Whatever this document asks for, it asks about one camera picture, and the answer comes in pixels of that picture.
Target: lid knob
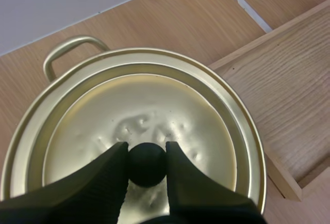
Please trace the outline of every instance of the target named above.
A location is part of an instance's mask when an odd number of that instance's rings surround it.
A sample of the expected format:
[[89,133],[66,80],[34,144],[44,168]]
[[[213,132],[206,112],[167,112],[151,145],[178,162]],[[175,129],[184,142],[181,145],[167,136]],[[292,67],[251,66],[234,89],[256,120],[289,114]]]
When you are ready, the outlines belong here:
[[128,175],[141,187],[159,184],[166,175],[166,153],[154,143],[141,143],[128,153]]

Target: pot handle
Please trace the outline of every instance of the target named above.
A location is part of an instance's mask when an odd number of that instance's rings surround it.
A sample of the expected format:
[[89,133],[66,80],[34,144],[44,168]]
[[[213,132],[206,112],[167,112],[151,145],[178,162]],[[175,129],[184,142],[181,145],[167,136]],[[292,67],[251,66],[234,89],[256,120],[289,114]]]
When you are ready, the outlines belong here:
[[45,59],[45,62],[43,63],[43,72],[45,73],[46,78],[49,80],[49,82],[52,82],[54,79],[56,79],[56,75],[52,67],[52,62],[86,42],[93,44],[101,51],[110,50],[104,42],[102,42],[98,38],[91,36],[75,36],[61,42],[55,48],[53,48],[52,51],[49,52]]

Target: gold pot lid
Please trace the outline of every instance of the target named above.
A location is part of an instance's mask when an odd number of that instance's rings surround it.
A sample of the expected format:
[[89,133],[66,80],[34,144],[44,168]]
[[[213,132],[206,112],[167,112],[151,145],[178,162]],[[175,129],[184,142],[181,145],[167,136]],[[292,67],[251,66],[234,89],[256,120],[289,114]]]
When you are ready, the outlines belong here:
[[[33,102],[12,139],[2,199],[57,181],[118,141],[177,141],[200,171],[263,211],[261,142],[230,86],[186,56],[147,48],[107,51],[78,64]],[[118,223],[169,212],[166,181],[130,182]]]

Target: white plastic strip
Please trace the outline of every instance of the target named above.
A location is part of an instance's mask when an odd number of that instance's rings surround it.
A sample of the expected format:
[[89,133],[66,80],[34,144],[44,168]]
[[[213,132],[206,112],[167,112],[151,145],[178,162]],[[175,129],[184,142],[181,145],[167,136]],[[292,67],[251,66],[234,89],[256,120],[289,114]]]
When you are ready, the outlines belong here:
[[266,33],[273,30],[245,0],[237,0],[237,2]]

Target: wooden tray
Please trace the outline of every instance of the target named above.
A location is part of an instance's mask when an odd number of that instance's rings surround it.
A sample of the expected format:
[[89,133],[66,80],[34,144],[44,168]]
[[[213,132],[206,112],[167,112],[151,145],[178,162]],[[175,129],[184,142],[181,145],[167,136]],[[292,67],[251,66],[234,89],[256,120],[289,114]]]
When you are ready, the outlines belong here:
[[210,68],[249,109],[285,198],[301,201],[330,179],[330,0]]

